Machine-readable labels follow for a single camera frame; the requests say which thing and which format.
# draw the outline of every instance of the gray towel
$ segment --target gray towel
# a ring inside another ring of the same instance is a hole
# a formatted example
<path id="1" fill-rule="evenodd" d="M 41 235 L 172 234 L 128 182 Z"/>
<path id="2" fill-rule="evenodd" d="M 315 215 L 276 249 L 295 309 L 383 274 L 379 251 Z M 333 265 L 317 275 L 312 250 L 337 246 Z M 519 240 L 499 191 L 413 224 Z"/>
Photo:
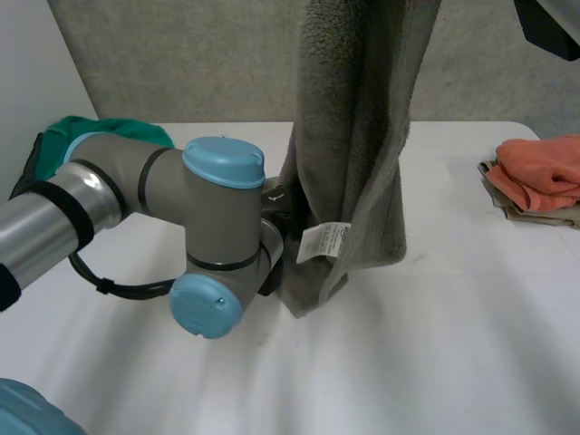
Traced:
<path id="1" fill-rule="evenodd" d="M 295 316 L 324 303 L 354 269 L 405 255 L 399 155 L 413 86 L 440 0 L 308 0 L 295 125 L 283 184 L 305 193 L 309 227 L 350 222 L 341 254 L 297 265 L 285 244 L 278 294 Z"/>

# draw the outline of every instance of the silver metal tube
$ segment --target silver metal tube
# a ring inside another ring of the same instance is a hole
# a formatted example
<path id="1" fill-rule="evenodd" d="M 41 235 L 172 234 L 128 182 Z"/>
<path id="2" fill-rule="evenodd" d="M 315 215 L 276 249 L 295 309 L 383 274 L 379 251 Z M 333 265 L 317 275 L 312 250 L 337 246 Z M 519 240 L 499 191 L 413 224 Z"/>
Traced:
<path id="1" fill-rule="evenodd" d="M 89 214 L 95 233 L 121 221 L 114 194 L 89 169 L 69 163 L 49 181 L 79 201 Z M 73 225 L 48 199 L 24 193 L 0 207 L 0 263 L 12 273 L 20 288 L 56 266 L 77 246 Z"/>

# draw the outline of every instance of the gray wall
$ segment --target gray wall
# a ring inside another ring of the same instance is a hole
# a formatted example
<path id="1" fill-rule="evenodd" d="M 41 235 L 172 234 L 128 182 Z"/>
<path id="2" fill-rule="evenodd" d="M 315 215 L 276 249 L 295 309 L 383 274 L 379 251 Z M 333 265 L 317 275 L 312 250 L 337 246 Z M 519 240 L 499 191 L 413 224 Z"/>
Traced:
<path id="1" fill-rule="evenodd" d="M 0 0 L 0 203 L 39 131 L 95 112 L 44 0 Z"/>
<path id="2" fill-rule="evenodd" d="M 544 138 L 580 133 L 580 61 L 528 43 L 512 0 L 443 0 L 411 113 L 518 121 Z"/>
<path id="3" fill-rule="evenodd" d="M 101 116 L 289 121 L 302 0 L 50 0 Z M 443 0 L 415 120 L 580 132 L 580 62 L 527 43 L 512 0 Z"/>
<path id="4" fill-rule="evenodd" d="M 102 117 L 292 117 L 296 0 L 49 0 Z"/>

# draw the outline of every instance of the beige cloth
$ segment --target beige cloth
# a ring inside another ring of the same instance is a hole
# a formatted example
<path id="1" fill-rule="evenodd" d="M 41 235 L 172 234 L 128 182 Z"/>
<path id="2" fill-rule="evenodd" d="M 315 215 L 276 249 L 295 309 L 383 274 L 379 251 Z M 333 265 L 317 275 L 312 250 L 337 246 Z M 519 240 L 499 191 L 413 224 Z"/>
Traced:
<path id="1" fill-rule="evenodd" d="M 478 169 L 481 175 L 485 175 L 486 172 L 496 165 L 497 163 L 495 161 L 482 161 L 479 163 Z M 502 208 L 508 220 L 551 225 L 552 227 L 568 226 L 574 229 L 580 229 L 580 204 L 549 212 L 524 211 L 506 195 L 501 193 L 499 189 L 493 187 L 489 181 L 484 179 L 483 183 L 492 197 L 494 207 Z"/>

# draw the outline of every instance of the orange towel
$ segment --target orange towel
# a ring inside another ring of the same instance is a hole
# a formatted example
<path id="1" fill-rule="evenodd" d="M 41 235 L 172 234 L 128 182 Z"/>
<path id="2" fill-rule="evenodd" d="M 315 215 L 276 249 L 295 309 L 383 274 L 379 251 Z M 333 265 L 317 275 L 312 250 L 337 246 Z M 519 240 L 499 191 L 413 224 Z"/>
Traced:
<path id="1" fill-rule="evenodd" d="M 499 164 L 486 178 L 523 210 L 550 211 L 580 201 L 580 135 L 507 140 L 496 153 Z"/>

